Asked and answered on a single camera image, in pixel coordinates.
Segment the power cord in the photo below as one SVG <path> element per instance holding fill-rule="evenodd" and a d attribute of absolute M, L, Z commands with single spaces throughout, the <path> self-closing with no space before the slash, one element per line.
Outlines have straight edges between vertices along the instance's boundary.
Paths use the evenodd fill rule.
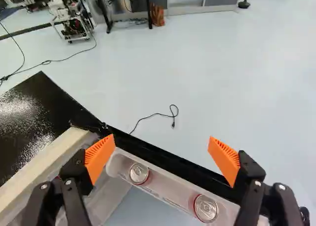
<path fill-rule="evenodd" d="M 172 111 L 172 109 L 171 109 L 172 106 L 174 106 L 174 107 L 176 108 L 177 114 L 174 114 L 174 113 L 173 113 L 173 111 Z M 178 108 L 175 104 L 171 104 L 171 105 L 169 106 L 169 109 L 170 109 L 170 112 L 171 112 L 172 115 L 165 115 L 165 114 L 161 114 L 161 113 L 154 113 L 154 114 L 152 114 L 152 115 L 150 115 L 150 116 L 146 116 L 146 117 L 144 117 L 144 118 L 142 118 L 142 119 L 139 119 L 139 120 L 137 121 L 137 123 L 136 123 L 134 129 L 133 129 L 129 134 L 131 135 L 131 134 L 136 130 L 136 128 L 137 128 L 137 126 L 138 126 L 138 123 L 139 123 L 140 121 L 145 120 L 145 119 L 148 119 L 148 118 L 151 118 L 151 117 L 153 117 L 153 116 L 155 116 L 155 115 L 173 118 L 173 122 L 172 122 L 172 124 L 171 124 L 171 127 L 174 128 L 175 125 L 176 125 L 175 118 L 179 115 L 179 108 Z"/>
<path fill-rule="evenodd" d="M 0 25 L 4 28 L 4 30 L 8 33 L 8 35 L 14 40 L 15 44 L 19 47 L 19 49 L 20 49 L 20 51 L 21 51 L 21 53 L 22 53 L 22 55 L 23 55 L 23 63 L 22 63 L 22 65 L 21 65 L 17 70 L 15 70 L 13 73 L 11 73 L 11 74 L 9 74 L 9 75 L 7 75 L 7 76 L 3 76 L 2 78 L 0 78 L 0 87 L 1 87 L 1 85 L 3 84 L 4 81 L 8 80 L 8 79 L 9 79 L 11 76 L 13 76 L 13 75 L 26 72 L 26 71 L 28 71 L 28 70 L 34 69 L 34 68 L 36 68 L 36 67 L 38 67 L 38 66 L 41 66 L 41 65 L 48 65 L 48 64 L 50 64 L 50 63 L 52 63 L 52 62 L 65 61 L 65 60 L 67 60 L 67 59 L 70 59 L 70 58 L 74 57 L 74 56 L 77 55 L 77 54 L 80 54 L 80 53 L 83 53 L 83 52 L 92 50 L 92 49 L 96 48 L 96 46 L 97 46 L 97 41 L 96 41 L 96 39 L 94 38 L 94 36 L 92 36 L 93 39 L 94 39 L 95 44 L 94 44 L 94 46 L 91 47 L 91 48 L 78 51 L 78 52 L 76 52 L 76 53 L 74 53 L 74 54 L 72 54 L 72 55 L 70 55 L 70 56 L 68 56 L 68 57 L 66 57 L 66 58 L 64 58 L 64 59 L 45 60 L 45 61 L 43 61 L 43 62 L 41 62 L 41 63 L 39 63 L 39 64 L 37 64 L 37 65 L 34 65 L 34 66 L 30 67 L 30 68 L 21 70 L 21 68 L 23 67 L 23 65 L 24 65 L 24 63 L 25 63 L 25 56 L 24 56 L 24 53 L 23 53 L 21 47 L 19 46 L 19 44 L 15 41 L 15 39 L 14 39 L 13 36 L 11 35 L 11 33 L 8 32 L 8 30 L 2 25 L 1 22 L 0 22 Z"/>
<path fill-rule="evenodd" d="M 8 75 L 8 76 L 4 76 L 4 77 L 0 78 L 0 81 L 1 81 L 0 87 L 1 87 L 1 85 L 2 85 L 2 83 L 3 83 L 4 81 L 8 80 L 9 77 L 11 77 L 12 75 L 15 75 L 19 70 L 22 69 L 22 67 L 23 67 L 23 65 L 24 65 L 24 63 L 25 63 L 25 55 L 24 55 L 23 50 L 22 50 L 21 47 L 19 46 L 19 44 L 15 41 L 15 39 L 13 38 L 13 36 L 8 32 L 8 30 L 4 27 L 4 25 L 3 25 L 1 22 L 0 22 L 0 25 L 1 25 L 1 26 L 3 27 L 3 29 L 8 33 L 8 35 L 12 38 L 12 40 L 14 41 L 14 43 L 18 46 L 18 48 L 20 49 L 20 51 L 21 51 L 21 53 L 22 53 L 22 56 L 23 56 L 23 62 L 22 62 L 22 64 L 20 65 L 20 67 L 19 67 L 17 70 L 15 70 L 12 74 L 10 74 L 10 75 Z"/>
<path fill-rule="evenodd" d="M 125 5 L 125 8 L 126 8 L 127 11 L 133 12 L 133 11 L 131 11 L 131 10 L 129 10 L 129 9 L 127 8 L 125 0 L 124 0 L 124 5 Z"/>

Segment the gray floor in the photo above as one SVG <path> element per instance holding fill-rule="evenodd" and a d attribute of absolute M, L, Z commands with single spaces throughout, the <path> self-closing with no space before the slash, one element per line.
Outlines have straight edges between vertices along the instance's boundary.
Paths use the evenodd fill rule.
<path fill-rule="evenodd" d="M 10 89 L 38 70 L 101 120 L 129 131 L 154 112 L 180 108 L 176 128 L 171 121 L 142 122 L 135 135 L 213 171 L 207 153 L 213 135 L 236 150 L 243 149 L 267 171 L 267 183 L 292 187 L 299 205 L 316 216 L 314 133 L 316 130 L 316 0 L 249 0 L 248 10 L 169 17 L 166 26 L 114 28 L 100 25 L 98 46 L 62 63 L 53 63 L 12 77 Z M 16 37 L 30 67 L 93 45 L 68 45 L 53 29 Z M 1 76 L 21 63 L 14 43 L 0 42 Z M 151 225 L 149 210 L 169 225 L 181 222 L 159 210 L 160 202 L 144 207 L 144 216 L 126 212 L 130 199 L 148 203 L 131 192 L 111 225 Z"/>

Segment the glossy black surface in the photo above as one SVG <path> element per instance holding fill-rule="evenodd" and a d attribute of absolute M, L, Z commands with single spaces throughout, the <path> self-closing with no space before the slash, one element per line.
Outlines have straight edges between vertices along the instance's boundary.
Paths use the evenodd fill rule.
<path fill-rule="evenodd" d="M 98 122 L 43 72 L 0 96 L 0 186 L 78 116 Z"/>

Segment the soda can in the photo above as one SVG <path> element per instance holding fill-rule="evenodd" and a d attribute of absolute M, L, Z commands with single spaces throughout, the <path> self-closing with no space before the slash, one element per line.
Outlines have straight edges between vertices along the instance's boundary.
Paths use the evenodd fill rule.
<path fill-rule="evenodd" d="M 135 163 L 129 170 L 129 178 L 134 185 L 144 184 L 149 176 L 148 167 L 140 163 Z"/>
<path fill-rule="evenodd" d="M 200 194 L 194 200 L 194 213 L 200 221 L 208 224 L 215 221 L 218 215 L 218 206 L 215 200 Z"/>

